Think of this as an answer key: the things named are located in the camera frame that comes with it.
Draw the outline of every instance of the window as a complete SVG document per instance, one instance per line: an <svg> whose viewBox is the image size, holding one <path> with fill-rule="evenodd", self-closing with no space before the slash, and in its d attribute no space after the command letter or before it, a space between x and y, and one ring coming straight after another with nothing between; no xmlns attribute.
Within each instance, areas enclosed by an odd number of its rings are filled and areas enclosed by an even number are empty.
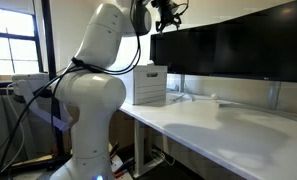
<svg viewBox="0 0 297 180"><path fill-rule="evenodd" d="M41 71L35 16L0 9L0 74Z"/></svg>

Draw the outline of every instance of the table leg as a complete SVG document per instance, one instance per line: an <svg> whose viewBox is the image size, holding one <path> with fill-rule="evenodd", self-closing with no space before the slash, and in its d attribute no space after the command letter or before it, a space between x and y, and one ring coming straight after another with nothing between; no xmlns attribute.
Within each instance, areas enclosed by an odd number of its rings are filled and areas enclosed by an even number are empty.
<svg viewBox="0 0 297 180"><path fill-rule="evenodd" d="M145 125L138 120L135 120L135 171L134 177L147 173L157 165L159 165L163 159L157 158L148 163L144 163L144 139L145 139Z"/></svg>

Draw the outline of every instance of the black monitor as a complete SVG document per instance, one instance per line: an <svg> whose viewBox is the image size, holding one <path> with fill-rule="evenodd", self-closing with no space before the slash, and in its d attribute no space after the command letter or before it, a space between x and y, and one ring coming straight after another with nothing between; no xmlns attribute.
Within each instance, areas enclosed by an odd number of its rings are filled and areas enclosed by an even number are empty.
<svg viewBox="0 0 297 180"><path fill-rule="evenodd" d="M168 73L209 75L214 68L217 25L151 35L150 59Z"/></svg>
<svg viewBox="0 0 297 180"><path fill-rule="evenodd" d="M220 23L213 74L297 82L297 1Z"/></svg>

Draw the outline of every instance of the desk surface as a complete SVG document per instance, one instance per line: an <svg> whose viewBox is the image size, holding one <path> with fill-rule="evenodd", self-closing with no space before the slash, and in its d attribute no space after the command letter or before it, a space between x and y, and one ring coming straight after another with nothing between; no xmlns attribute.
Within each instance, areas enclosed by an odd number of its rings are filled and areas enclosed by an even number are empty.
<svg viewBox="0 0 297 180"><path fill-rule="evenodd" d="M297 122L173 96L121 110L246 179L297 179Z"/></svg>

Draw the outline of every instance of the white box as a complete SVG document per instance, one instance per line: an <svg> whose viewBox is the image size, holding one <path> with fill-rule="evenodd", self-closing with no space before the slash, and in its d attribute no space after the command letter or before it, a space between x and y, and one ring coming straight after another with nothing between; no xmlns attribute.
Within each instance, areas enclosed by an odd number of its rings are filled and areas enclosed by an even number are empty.
<svg viewBox="0 0 297 180"><path fill-rule="evenodd" d="M136 66L131 72L116 77L126 86L127 103L143 104L166 99L167 66Z"/></svg>

